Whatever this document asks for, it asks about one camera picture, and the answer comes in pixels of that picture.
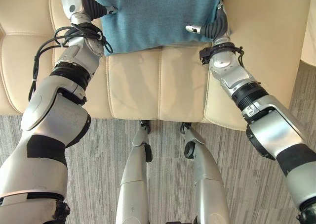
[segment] robotic arm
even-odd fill
[[[33,94],[22,118],[22,137],[0,168],[0,220],[4,224],[64,224],[70,208],[65,148],[87,132],[85,89],[109,47],[91,20],[116,13],[95,0],[62,0],[73,27],[53,72]]]
[[[303,129],[290,112],[244,68],[242,48],[230,42],[223,4],[206,26],[187,26],[192,33],[214,39],[200,51],[213,76],[248,122],[246,134],[261,156],[277,160],[302,224],[316,223],[316,153],[306,146]]]

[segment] black tape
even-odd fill
[[[316,161],[316,153],[305,144],[293,145],[276,156],[285,176],[303,164]]]
[[[67,203],[63,203],[62,201],[56,200],[56,211],[52,216],[54,220],[45,222],[43,224],[65,224],[66,217],[70,213],[70,208]]]
[[[56,139],[43,135],[31,136],[27,144],[27,157],[53,159],[67,166],[65,145]]]

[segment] cream leather sofa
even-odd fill
[[[266,90],[289,106],[301,58],[310,0],[224,0],[232,42]],[[23,113],[33,58],[55,29],[69,25],[60,0],[0,0],[0,114]],[[208,67],[199,61],[206,44],[162,46],[103,57],[86,93],[94,118],[215,123],[243,130],[239,110]],[[61,50],[40,59],[39,81]]]

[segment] blue towel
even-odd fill
[[[172,43],[209,42],[185,30],[214,20],[219,0],[97,0],[118,13],[102,17],[103,33],[114,53],[133,52]]]

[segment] floor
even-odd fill
[[[291,112],[303,123],[316,149],[316,67],[301,63]],[[13,151],[21,116],[0,117],[0,162]],[[196,216],[193,164],[183,156],[180,123],[152,122],[154,159],[147,166],[152,224],[192,222]],[[277,162],[262,158],[243,132],[194,124],[206,138],[226,187],[232,224],[298,224]],[[119,183],[137,121],[94,119],[83,140],[67,149],[68,224],[114,224]]]

